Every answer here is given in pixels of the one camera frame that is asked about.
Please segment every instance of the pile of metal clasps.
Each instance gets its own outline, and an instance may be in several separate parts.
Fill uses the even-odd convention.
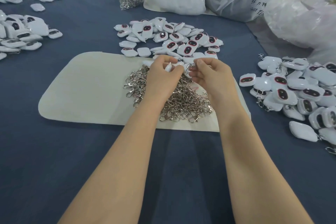
[[[146,78],[149,67],[143,65],[141,69],[133,71],[126,79],[124,88],[131,89],[126,96],[134,97],[133,107],[137,107],[141,102],[146,88]],[[181,76],[176,89],[170,98],[166,101],[160,116],[160,121],[188,119],[190,123],[195,123],[198,119],[205,117],[206,114],[212,114],[213,108],[210,105],[206,93],[198,95],[191,89],[192,80],[184,74]]]

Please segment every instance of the table surface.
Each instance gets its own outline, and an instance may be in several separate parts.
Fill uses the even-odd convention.
[[[90,51],[120,53],[116,24],[157,16],[186,22],[224,41],[218,56],[236,79],[262,73],[257,62],[264,51],[244,23],[143,7],[121,11],[118,0],[54,1],[36,13],[29,7],[34,2],[0,8],[39,16],[64,36],[0,61],[1,223],[57,223],[122,130],[46,120],[37,110],[42,94],[73,57]],[[249,89],[242,93],[267,152],[312,219],[335,223],[335,156],[320,142],[294,138],[289,118],[259,108]],[[156,130],[139,223],[234,223],[218,133]]]

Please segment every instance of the right hand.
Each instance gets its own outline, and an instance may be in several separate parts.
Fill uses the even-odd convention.
[[[214,58],[199,58],[189,76],[208,93],[212,107],[240,105],[231,68]]]

